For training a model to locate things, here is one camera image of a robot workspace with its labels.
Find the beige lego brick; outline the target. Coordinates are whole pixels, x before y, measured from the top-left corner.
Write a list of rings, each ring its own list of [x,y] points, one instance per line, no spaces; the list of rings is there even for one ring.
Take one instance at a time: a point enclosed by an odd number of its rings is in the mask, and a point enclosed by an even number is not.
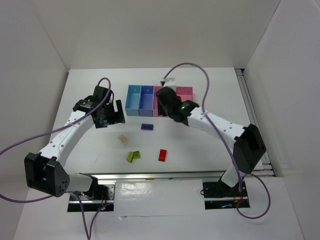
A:
[[[123,134],[118,136],[118,140],[121,142],[122,145],[127,145],[129,142],[128,138]]]

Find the dark blue lego brick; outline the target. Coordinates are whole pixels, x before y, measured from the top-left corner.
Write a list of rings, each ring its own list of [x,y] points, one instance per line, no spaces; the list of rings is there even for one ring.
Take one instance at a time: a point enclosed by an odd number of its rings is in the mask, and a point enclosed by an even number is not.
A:
[[[154,130],[154,125],[153,124],[148,124],[148,123],[142,123],[141,124],[141,130],[153,131]]]

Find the lime green lego piece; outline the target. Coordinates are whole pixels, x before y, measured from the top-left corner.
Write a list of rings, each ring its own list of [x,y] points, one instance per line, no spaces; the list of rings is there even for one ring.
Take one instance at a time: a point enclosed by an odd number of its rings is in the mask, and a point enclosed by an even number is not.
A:
[[[129,152],[129,154],[128,154],[127,158],[126,158],[127,162],[128,163],[132,163],[133,159],[134,159],[133,152]]]

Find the green square lego brick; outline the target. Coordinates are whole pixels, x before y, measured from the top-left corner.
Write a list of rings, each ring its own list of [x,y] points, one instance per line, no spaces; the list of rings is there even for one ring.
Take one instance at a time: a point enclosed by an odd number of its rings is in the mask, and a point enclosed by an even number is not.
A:
[[[139,159],[141,157],[141,153],[137,150],[137,151],[133,151],[133,159]]]

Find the red long lego brick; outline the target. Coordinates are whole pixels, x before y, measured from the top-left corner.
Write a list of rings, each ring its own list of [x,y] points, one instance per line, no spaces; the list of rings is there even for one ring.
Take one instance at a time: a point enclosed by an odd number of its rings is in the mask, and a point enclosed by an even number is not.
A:
[[[159,156],[158,156],[158,160],[160,162],[165,162],[166,161],[167,152],[168,151],[166,149],[160,149]]]

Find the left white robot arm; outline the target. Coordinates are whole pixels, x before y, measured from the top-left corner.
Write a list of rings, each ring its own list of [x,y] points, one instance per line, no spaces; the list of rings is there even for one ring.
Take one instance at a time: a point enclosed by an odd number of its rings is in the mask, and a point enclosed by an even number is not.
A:
[[[97,85],[92,95],[79,100],[55,137],[38,153],[24,159],[27,186],[54,197],[78,192],[92,199],[98,192],[98,179],[86,173],[68,174],[64,166],[83,135],[92,127],[106,128],[125,123],[121,100],[112,90]]]

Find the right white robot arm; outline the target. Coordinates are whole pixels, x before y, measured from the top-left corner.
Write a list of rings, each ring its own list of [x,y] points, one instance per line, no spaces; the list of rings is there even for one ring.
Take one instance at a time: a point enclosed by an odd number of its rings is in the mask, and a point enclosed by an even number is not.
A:
[[[219,182],[225,188],[237,187],[242,191],[245,176],[252,173],[266,152],[258,127],[233,123],[206,111],[203,105],[191,100],[181,101],[168,86],[158,90],[155,96],[162,114],[222,141],[231,158],[231,165]]]

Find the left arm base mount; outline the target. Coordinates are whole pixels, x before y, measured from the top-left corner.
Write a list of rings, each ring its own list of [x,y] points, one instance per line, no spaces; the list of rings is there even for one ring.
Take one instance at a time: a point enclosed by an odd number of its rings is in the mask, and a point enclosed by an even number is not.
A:
[[[69,193],[67,212],[81,212],[82,204],[85,212],[102,212],[114,210],[116,182],[103,179],[99,174],[73,173],[67,188]]]

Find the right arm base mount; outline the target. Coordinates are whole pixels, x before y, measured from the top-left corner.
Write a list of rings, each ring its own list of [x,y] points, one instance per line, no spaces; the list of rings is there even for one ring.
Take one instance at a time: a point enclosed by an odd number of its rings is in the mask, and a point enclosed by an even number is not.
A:
[[[200,194],[204,197],[204,208],[206,210],[250,208],[250,202],[245,182],[239,192],[239,185],[229,187],[220,181],[209,181],[202,183]]]

